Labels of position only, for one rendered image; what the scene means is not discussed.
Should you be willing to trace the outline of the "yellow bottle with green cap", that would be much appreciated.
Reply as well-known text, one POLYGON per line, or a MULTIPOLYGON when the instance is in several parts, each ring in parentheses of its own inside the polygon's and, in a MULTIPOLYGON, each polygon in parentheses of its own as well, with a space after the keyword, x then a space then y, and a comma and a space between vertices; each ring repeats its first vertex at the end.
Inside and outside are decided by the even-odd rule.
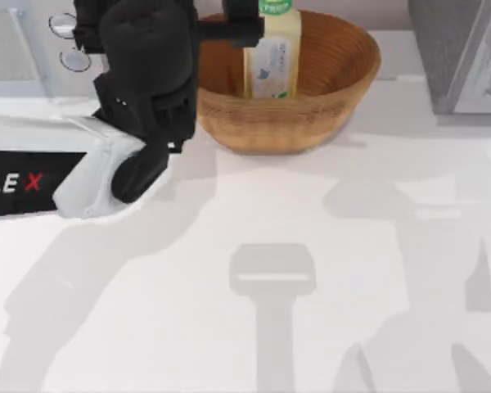
POLYGON ((294 0, 259 0, 264 36, 244 50, 244 94, 282 99, 297 93, 302 20, 294 0))

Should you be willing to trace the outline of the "round silver microwave knob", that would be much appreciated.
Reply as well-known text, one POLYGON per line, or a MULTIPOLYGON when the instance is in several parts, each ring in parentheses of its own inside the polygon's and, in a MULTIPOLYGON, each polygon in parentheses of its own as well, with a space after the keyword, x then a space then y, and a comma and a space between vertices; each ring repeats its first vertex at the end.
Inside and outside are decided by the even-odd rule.
POLYGON ((48 18, 48 27, 58 38, 73 39, 76 25, 76 16, 68 12, 52 15, 48 18))
POLYGON ((59 60, 67 70, 75 73, 83 73, 92 65, 89 55, 78 49, 70 49, 60 52, 59 60))

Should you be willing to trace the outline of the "brown wooden basket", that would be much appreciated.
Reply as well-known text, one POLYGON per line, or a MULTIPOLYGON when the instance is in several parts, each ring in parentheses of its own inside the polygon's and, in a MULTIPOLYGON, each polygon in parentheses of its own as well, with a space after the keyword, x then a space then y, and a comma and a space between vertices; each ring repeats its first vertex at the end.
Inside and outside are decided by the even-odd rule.
POLYGON ((244 52, 225 41, 200 45, 198 122, 239 154, 298 154, 335 136, 381 68, 381 50, 363 28, 303 10, 297 95, 249 99, 244 52))

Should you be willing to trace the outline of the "pale microwave oven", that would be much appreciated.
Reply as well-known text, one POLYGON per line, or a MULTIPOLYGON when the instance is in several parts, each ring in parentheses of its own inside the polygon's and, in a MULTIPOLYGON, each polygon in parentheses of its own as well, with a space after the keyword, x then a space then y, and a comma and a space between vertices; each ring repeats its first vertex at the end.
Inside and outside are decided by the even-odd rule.
POLYGON ((104 70, 100 56, 89 55, 83 73, 67 70, 62 51, 78 49, 73 39, 58 38, 48 18, 68 12, 73 0, 0 0, 0 97, 87 99, 96 96, 93 80, 104 70))

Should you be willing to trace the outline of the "grey cabinet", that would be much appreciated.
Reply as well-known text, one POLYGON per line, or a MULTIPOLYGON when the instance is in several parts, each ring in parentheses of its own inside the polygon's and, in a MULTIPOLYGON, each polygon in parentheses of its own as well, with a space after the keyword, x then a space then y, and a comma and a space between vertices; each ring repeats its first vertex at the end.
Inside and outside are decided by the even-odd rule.
POLYGON ((491 115, 491 0, 408 0, 436 115, 491 115))

